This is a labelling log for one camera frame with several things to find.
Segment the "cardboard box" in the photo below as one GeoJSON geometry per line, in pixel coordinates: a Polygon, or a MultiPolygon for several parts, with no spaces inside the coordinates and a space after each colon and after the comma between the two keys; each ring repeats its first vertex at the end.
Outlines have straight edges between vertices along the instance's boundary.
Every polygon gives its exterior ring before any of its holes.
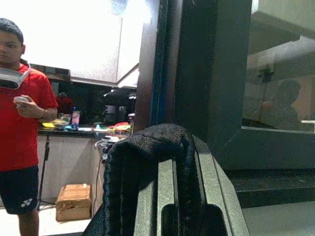
{"type": "Polygon", "coordinates": [[[81,220],[91,217],[91,186],[69,184],[61,188],[56,201],[56,220],[81,220]]]}

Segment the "yonex logo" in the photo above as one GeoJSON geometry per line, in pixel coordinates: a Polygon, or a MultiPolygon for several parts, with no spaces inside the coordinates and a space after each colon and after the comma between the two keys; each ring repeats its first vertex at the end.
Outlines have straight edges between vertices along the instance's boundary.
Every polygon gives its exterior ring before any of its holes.
{"type": "Polygon", "coordinates": [[[32,202],[33,198],[30,198],[28,200],[23,201],[23,203],[21,204],[21,207],[26,207],[29,206],[32,202]]]}

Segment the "vr headset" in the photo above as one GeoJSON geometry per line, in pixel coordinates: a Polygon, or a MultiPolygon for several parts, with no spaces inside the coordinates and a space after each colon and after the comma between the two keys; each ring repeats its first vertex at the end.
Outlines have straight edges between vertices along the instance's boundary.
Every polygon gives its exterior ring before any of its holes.
{"type": "Polygon", "coordinates": [[[6,89],[18,89],[21,86],[31,70],[31,65],[26,60],[21,60],[21,63],[26,64],[29,67],[23,74],[16,70],[0,68],[0,87],[6,89]]]}

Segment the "navy shorts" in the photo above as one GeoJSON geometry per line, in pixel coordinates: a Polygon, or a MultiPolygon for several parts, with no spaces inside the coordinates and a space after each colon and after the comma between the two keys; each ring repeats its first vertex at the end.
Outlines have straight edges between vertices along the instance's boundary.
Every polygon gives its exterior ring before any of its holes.
{"type": "Polygon", "coordinates": [[[0,172],[0,195],[9,214],[26,214],[36,209],[38,166],[0,172]]]}

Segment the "hand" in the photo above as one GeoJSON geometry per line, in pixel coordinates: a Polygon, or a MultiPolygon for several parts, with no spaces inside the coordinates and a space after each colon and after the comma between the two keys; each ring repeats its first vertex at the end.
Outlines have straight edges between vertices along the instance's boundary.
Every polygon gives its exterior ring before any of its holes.
{"type": "Polygon", "coordinates": [[[33,101],[33,99],[26,95],[21,96],[26,98],[28,102],[13,101],[17,105],[17,110],[20,116],[25,118],[39,119],[45,114],[44,109],[38,107],[37,104],[33,101]]]}

